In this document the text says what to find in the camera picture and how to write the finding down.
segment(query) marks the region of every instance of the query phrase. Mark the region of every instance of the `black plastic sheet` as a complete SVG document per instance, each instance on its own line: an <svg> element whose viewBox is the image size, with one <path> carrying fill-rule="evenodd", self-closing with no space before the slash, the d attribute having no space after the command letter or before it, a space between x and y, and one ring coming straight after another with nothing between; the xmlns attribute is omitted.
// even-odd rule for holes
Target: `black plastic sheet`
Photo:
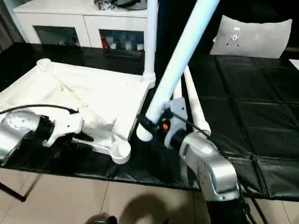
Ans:
<svg viewBox="0 0 299 224"><path fill-rule="evenodd" d="M140 52L14 44L0 55L0 90L41 58L137 75L142 75L144 65ZM169 58L157 52L157 84ZM212 129L211 140L230 157L247 194L299 201L299 71L288 60L234 56L198 56L189 67ZM149 91L142 112L154 91ZM4 167L199 190L191 172L187 182L181 177L181 160L175 150L159 142L141 142L135 132L130 144L131 159L116 165L107 155L63 139L51 148L42 147L40 140L26 140Z"/></svg>

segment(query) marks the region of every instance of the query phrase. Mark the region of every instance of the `beige floor tile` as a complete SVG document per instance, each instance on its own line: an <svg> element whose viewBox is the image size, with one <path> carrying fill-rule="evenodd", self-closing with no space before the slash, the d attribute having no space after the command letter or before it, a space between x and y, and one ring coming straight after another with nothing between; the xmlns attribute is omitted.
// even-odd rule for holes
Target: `beige floor tile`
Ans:
<svg viewBox="0 0 299 224"><path fill-rule="evenodd" d="M194 206L196 224L209 224L210 217L207 211L206 201L200 192L194 192Z"/></svg>
<svg viewBox="0 0 299 224"><path fill-rule="evenodd" d="M299 202L283 202L291 224L299 224Z"/></svg>
<svg viewBox="0 0 299 224"><path fill-rule="evenodd" d="M102 212L116 216L119 224L195 222L192 192L127 183L109 183Z"/></svg>
<svg viewBox="0 0 299 224"><path fill-rule="evenodd" d="M9 169L0 169L0 182L9 188L19 191L26 181L29 173ZM13 198L0 191L0 223L13 202Z"/></svg>
<svg viewBox="0 0 299 224"><path fill-rule="evenodd" d="M246 199L251 208L251 214L256 220L257 224L263 224L254 204L250 199ZM256 200L267 220L271 224L289 224L288 216L285 212L282 201L270 201L270 200Z"/></svg>
<svg viewBox="0 0 299 224"><path fill-rule="evenodd" d="M30 174L2 224L83 224L102 206L108 182L53 175Z"/></svg>

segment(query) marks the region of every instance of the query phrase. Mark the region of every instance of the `white tube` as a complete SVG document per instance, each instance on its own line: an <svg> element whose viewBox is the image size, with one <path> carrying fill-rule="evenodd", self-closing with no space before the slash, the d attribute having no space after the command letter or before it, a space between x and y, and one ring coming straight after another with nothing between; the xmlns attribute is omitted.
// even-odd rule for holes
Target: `white tube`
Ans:
<svg viewBox="0 0 299 224"><path fill-rule="evenodd" d="M197 44L199 43L220 0L198 0L167 65L159 87L149 105L145 116L157 123L166 102L181 78ZM150 141L153 136L139 125L137 136L143 141Z"/></svg>
<svg viewBox="0 0 299 224"><path fill-rule="evenodd" d="M145 60L144 73L145 79L155 81L155 52L157 40L157 18L158 18L158 0L148 0L148 24L145 38Z"/></svg>
<svg viewBox="0 0 299 224"><path fill-rule="evenodd" d="M182 82L181 79L178 81L178 84L176 86L176 88L173 91L173 98L174 99L178 99L178 98L182 98L183 94L182 94Z"/></svg>
<svg viewBox="0 0 299 224"><path fill-rule="evenodd" d="M206 122L205 115L202 111L200 101L197 96L197 92L188 65L185 68L184 76L185 76L188 98L191 107L191 113L193 117L193 123L201 130L206 132L208 135L211 135L211 128L209 124Z"/></svg>

